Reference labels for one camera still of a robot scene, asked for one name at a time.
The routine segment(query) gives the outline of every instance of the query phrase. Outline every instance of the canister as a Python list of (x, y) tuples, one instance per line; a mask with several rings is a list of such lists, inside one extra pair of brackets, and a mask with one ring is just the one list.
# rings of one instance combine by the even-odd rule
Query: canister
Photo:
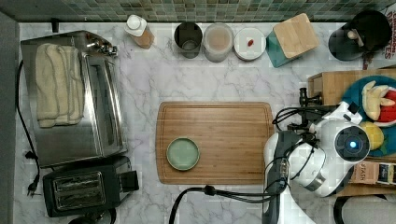
[(150, 31), (146, 20), (141, 17), (136, 15), (130, 16), (124, 26), (124, 30), (143, 49), (149, 49), (152, 42), (154, 42), (154, 34)]
[(224, 61), (233, 48), (233, 30), (224, 23), (214, 23), (204, 33), (204, 54), (212, 63)]

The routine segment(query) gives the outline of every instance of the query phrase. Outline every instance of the small white dish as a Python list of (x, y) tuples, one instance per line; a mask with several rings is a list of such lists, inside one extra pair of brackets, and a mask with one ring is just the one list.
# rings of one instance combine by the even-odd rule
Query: small white dish
[(245, 61), (253, 61), (262, 56), (265, 45), (264, 34), (256, 28), (240, 30), (233, 41), (236, 56)]

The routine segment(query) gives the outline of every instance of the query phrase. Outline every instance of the wall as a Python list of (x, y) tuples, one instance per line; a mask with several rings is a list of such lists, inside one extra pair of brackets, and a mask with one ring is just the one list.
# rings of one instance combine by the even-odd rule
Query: wall
[(302, 12), (311, 21), (349, 21), (364, 9), (396, 0), (2, 0), (0, 11), (17, 21), (283, 21)]
[(0, 13), (0, 218), (12, 223), (15, 163), (15, 82), (19, 25)]

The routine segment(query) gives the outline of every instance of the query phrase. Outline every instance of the stuffed toy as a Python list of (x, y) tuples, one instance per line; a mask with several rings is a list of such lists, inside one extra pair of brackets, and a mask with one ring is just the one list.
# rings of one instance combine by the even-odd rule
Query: stuffed toy
[(378, 120), (381, 113), (381, 105), (394, 105), (395, 102), (384, 98), (389, 86), (381, 85), (375, 87), (375, 81), (367, 83), (361, 91), (362, 105), (367, 117)]
[[(396, 101), (396, 89), (389, 87), (389, 91), (384, 97), (392, 101)], [(388, 127), (395, 124), (396, 105), (381, 106), (381, 113), (376, 123), (380, 127)]]

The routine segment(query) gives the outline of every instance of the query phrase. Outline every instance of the small bowl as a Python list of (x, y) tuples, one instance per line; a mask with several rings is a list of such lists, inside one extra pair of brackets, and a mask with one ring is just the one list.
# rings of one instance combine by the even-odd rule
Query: small bowl
[(186, 137), (179, 137), (169, 144), (166, 150), (166, 159), (169, 164), (179, 171), (187, 171), (199, 160), (198, 146)]

